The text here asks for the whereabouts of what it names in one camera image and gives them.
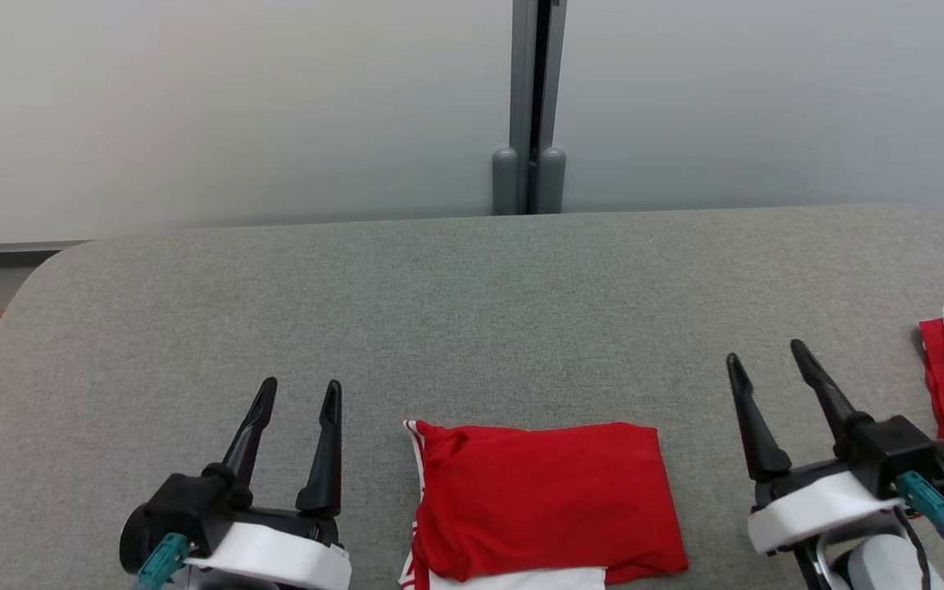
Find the red jersey with logo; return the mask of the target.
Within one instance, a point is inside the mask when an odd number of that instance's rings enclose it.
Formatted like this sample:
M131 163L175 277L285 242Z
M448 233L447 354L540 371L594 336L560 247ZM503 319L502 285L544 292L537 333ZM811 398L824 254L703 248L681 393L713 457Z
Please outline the red jersey with logo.
M403 426L420 496L400 590L607 590L689 568L655 427Z

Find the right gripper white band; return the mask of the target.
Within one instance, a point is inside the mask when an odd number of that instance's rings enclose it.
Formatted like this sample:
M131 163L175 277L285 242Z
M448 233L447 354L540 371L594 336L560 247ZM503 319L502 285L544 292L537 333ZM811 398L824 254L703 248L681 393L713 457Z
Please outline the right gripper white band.
M850 447L855 430L875 419L850 403L803 341L791 340L790 348L803 381L813 389L824 412L834 446ZM784 551L903 506L898 494L871 492L846 463L824 461L792 468L790 456L779 447L758 410L752 382L735 352L727 355L726 367L747 473L756 483L756 504L747 518L748 537L756 553Z

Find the grey partition post with slot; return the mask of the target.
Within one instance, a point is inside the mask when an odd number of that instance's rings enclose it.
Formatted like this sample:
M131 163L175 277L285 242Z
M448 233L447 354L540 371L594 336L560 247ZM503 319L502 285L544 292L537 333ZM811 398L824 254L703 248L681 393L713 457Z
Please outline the grey partition post with slot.
M509 145L492 157L495 216L562 212L566 154L554 144L567 0L512 0Z

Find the grey partition base rail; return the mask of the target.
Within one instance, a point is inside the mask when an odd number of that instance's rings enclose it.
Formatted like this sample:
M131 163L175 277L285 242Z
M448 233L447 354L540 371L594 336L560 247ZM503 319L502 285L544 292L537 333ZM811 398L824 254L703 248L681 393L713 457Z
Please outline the grey partition base rail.
M59 242L0 243L0 254L14 255L29 252L60 252L88 242L88 240L59 240Z

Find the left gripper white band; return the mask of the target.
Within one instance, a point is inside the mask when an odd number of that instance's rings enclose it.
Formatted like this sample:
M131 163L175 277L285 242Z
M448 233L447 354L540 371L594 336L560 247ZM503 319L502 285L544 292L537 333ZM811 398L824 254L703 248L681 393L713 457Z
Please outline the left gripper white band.
M261 436L270 424L278 380L260 384L224 460L250 484ZM351 557L338 537L341 511L343 388L330 380L320 436L296 511L213 513L186 560L186 590L348 590Z

